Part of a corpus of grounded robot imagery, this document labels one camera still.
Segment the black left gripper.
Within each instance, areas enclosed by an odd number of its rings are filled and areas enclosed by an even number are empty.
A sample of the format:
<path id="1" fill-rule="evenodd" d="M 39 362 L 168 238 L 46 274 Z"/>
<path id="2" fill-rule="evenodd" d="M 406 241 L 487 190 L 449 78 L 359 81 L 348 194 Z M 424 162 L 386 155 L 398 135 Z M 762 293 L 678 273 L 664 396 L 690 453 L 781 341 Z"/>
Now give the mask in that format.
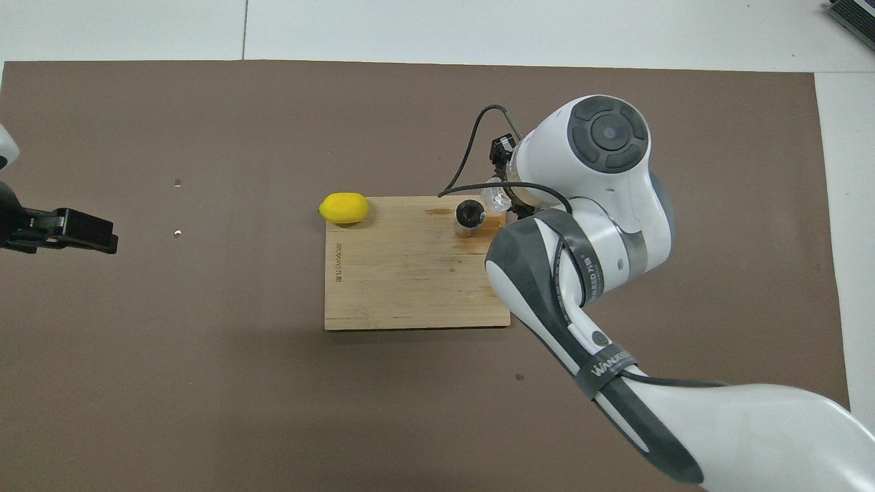
<path id="1" fill-rule="evenodd" d="M 33 247 L 14 243 L 13 236 L 29 226 L 18 196 L 1 182 L 1 248 L 33 252 Z M 38 248 L 78 248 L 115 255 L 118 236 L 113 222 L 72 208 L 58 208 L 31 219 L 28 241 Z"/>

